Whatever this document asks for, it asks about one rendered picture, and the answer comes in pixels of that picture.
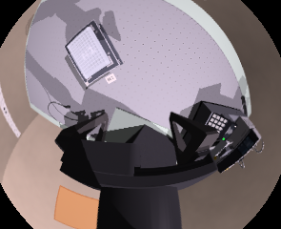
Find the white label with dark text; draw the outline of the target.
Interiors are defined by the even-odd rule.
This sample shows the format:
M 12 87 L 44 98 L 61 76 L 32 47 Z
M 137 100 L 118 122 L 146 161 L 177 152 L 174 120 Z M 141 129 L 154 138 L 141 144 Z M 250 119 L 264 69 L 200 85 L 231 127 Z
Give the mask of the white label with dark text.
M 114 74 L 112 73 L 111 75 L 106 77 L 106 80 L 110 84 L 112 81 L 116 80 L 116 78 L 115 78 Z

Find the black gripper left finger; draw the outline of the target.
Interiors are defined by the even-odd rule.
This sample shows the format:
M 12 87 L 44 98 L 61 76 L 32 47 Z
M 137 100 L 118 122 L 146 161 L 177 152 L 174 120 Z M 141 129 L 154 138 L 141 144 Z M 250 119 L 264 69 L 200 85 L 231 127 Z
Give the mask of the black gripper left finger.
M 102 123 L 102 124 L 101 124 Z M 87 140 L 87 134 L 101 124 L 98 135 L 94 141 L 105 142 L 106 132 L 108 128 L 109 117 L 108 113 L 102 113 L 91 119 L 85 120 L 78 124 L 72 125 L 60 132 L 59 135 L 70 136 L 71 138 Z

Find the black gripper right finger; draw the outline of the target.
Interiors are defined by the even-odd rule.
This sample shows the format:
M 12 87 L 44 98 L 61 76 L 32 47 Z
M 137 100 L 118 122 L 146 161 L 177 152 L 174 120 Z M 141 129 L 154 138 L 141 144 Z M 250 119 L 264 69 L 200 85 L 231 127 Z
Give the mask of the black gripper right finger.
M 169 121 L 177 165 L 187 163 L 196 152 L 208 150 L 219 137 L 216 129 L 174 112 L 171 112 Z M 191 134 L 191 140 L 187 146 L 175 122 Z

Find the white microplate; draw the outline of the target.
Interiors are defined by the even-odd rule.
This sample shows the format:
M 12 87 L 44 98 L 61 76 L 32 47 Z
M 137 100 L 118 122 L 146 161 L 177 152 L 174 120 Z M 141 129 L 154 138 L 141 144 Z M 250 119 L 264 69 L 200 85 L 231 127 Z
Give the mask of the white microplate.
M 68 44 L 68 49 L 80 72 L 87 79 L 110 64 L 108 56 L 91 27 L 79 33 Z

